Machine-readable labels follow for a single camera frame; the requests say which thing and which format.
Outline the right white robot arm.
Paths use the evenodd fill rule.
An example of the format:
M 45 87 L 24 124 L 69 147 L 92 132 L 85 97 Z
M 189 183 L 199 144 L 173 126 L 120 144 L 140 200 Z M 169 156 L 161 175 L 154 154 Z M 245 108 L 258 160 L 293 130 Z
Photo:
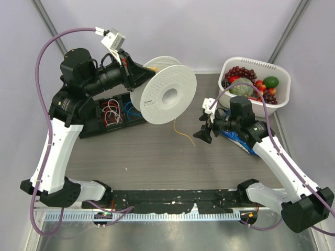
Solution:
M 255 202 L 279 214 L 285 224 L 300 233 L 325 220 L 331 213 L 334 193 L 320 188 L 297 166 L 280 145 L 278 138 L 265 121 L 255 118 L 252 103 L 246 97 L 230 99 L 230 113 L 221 115 L 217 102 L 206 98 L 202 104 L 204 121 L 195 138 L 211 143 L 210 134 L 232 131 L 238 135 L 270 168 L 284 188 L 283 192 L 268 188 L 256 179 L 238 185 L 238 204 L 247 207 Z

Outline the white plastic spool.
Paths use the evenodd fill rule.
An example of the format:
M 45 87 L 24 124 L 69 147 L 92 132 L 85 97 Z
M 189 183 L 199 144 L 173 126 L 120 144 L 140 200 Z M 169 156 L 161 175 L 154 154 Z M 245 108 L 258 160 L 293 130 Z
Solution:
M 191 104 L 197 88 L 193 70 L 171 56 L 160 56 L 144 67 L 154 77 L 130 93 L 133 106 L 151 124 L 165 124 L 179 117 Z

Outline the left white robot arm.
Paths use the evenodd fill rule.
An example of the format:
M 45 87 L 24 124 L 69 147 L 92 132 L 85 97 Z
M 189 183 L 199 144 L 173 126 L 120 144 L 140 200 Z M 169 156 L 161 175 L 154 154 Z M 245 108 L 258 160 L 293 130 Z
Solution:
M 155 71 L 134 62 L 124 50 L 119 60 L 107 66 L 93 59 L 87 49 L 68 51 L 60 64 L 63 82 L 47 112 L 46 144 L 34 175 L 20 184 L 29 195 L 36 194 L 48 207 L 68 208 L 77 201 L 93 201 L 99 208 L 111 204 L 113 192 L 105 183 L 67 178 L 65 171 L 76 139 L 96 107 L 94 96 L 118 85 L 129 91 L 142 86 Z

